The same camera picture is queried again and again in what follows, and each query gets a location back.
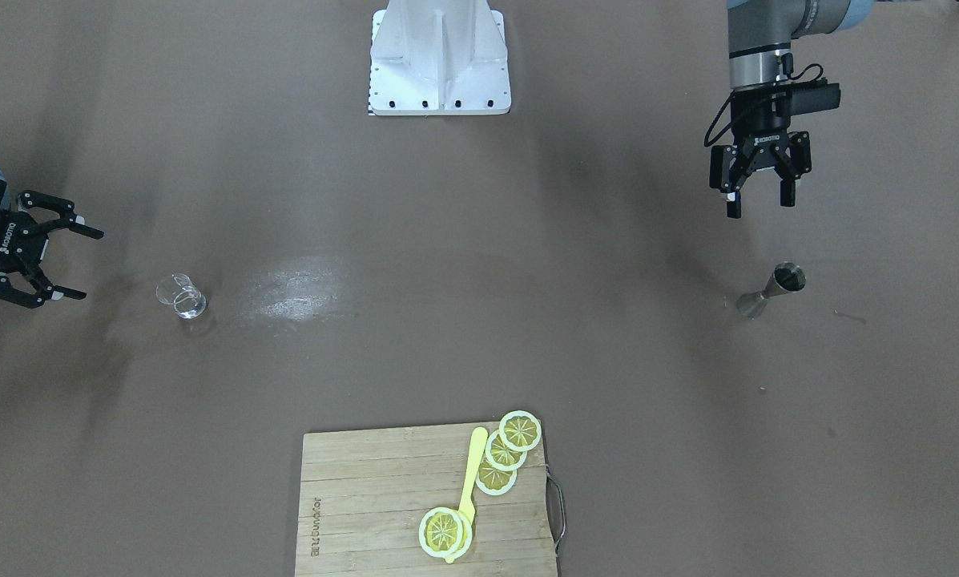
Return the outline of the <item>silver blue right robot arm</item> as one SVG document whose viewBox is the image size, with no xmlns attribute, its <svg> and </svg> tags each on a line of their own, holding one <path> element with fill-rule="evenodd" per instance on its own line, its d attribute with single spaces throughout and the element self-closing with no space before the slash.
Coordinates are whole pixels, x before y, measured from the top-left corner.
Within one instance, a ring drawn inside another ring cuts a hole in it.
<svg viewBox="0 0 959 577">
<path fill-rule="evenodd" d="M 50 233 L 59 229 L 92 240 L 104 237 L 85 224 L 71 200 L 34 190 L 11 194 L 0 169 L 0 300 L 36 309 L 63 298 L 85 299 L 85 292 L 54 284 L 41 269 Z"/>
</svg>

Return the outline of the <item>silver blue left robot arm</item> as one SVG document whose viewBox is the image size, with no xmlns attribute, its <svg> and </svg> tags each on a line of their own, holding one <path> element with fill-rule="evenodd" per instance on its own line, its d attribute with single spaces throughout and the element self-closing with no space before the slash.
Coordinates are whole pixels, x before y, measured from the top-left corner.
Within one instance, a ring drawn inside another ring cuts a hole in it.
<svg viewBox="0 0 959 577">
<path fill-rule="evenodd" d="M 859 25 L 872 1 L 729 1 L 727 36 L 731 94 L 720 108 L 731 113 L 717 135 L 706 134 L 711 150 L 709 186 L 725 198 L 726 215 L 742 216 L 743 186 L 751 175 L 771 169 L 780 178 L 780 205 L 794 207 L 801 176 L 812 171 L 810 135 L 791 131 L 796 115 L 835 110 L 839 84 L 824 77 L 803 81 L 794 72 L 792 41 Z M 730 131 L 732 143 L 718 143 Z"/>
</svg>

